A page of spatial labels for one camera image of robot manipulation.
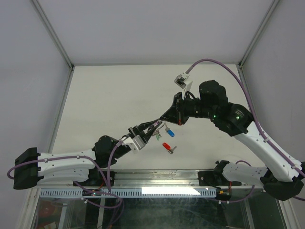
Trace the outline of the key with blue tag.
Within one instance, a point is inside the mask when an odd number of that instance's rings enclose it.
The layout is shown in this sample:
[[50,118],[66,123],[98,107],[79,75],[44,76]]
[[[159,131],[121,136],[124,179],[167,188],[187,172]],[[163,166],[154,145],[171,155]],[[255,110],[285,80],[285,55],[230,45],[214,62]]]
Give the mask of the key with blue tag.
[[174,137],[174,136],[175,136],[174,132],[167,126],[166,123],[165,123],[164,125],[165,125],[165,131],[166,131],[166,133],[167,133],[169,136]]

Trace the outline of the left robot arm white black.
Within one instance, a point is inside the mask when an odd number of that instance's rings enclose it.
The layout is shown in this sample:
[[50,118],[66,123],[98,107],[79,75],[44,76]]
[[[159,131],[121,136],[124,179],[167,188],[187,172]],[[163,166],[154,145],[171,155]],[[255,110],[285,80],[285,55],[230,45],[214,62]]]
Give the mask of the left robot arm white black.
[[100,178],[110,187],[110,171],[103,173],[102,169],[110,169],[129,152],[142,150],[160,125],[160,120],[136,125],[129,128],[128,134],[119,140],[103,135],[93,148],[80,152],[55,155],[40,153],[36,147],[28,148],[15,159],[14,167],[7,176],[13,180],[15,190],[29,189],[51,181],[96,185]]

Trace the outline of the metal keyring with clips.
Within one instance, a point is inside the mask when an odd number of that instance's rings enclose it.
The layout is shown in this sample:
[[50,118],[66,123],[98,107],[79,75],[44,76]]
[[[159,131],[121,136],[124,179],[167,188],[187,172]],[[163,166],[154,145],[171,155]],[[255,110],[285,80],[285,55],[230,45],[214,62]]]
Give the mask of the metal keyring with clips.
[[165,124],[165,121],[158,120],[148,128],[147,133],[151,132],[152,136],[155,136],[156,139],[159,140],[162,137],[160,130],[165,126]]

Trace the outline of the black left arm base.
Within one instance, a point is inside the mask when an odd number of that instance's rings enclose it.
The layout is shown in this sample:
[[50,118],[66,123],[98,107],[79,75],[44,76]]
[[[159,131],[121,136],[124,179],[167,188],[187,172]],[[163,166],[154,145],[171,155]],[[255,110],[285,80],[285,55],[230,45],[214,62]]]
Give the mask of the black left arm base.
[[[104,176],[107,178],[107,171],[103,170]],[[110,185],[111,187],[114,185],[116,172],[110,171]],[[97,168],[89,169],[89,174],[87,175],[87,179],[83,182],[77,181],[83,187],[99,187],[103,184],[103,187],[106,187],[106,182],[104,181],[102,175],[98,171]]]

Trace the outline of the key with red tag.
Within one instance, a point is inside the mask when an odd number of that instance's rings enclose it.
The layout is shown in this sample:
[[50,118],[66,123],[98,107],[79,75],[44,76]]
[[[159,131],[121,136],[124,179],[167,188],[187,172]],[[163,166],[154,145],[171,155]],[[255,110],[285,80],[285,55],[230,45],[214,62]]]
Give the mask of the key with red tag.
[[171,155],[174,153],[175,149],[177,148],[176,146],[171,147],[171,146],[169,146],[167,143],[163,143],[162,146],[163,146],[163,147],[167,150],[167,152],[168,152],[169,154],[171,154]]

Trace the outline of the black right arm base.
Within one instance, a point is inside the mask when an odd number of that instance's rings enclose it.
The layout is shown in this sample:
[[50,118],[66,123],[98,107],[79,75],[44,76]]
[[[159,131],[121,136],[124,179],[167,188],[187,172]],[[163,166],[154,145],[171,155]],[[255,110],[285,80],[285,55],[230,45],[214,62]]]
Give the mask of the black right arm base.
[[199,171],[198,181],[199,186],[212,186],[214,188],[220,188],[220,186],[241,186],[242,183],[239,181],[229,181],[223,175],[224,167],[229,163],[229,161],[222,160],[216,162],[216,167],[209,171]]

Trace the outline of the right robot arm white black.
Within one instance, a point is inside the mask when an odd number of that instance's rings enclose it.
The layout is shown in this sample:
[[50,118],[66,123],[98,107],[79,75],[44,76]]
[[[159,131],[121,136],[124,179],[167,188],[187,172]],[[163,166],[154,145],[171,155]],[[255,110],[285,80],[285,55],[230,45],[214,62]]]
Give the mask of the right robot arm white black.
[[264,167],[250,167],[222,160],[213,170],[215,183],[247,183],[282,201],[297,196],[304,187],[304,163],[288,153],[278,153],[279,146],[259,129],[249,110],[229,102],[225,88],[215,80],[201,83],[199,94],[195,98],[190,92],[177,93],[161,120],[183,125],[190,117],[210,119],[215,127],[244,144],[264,163]]

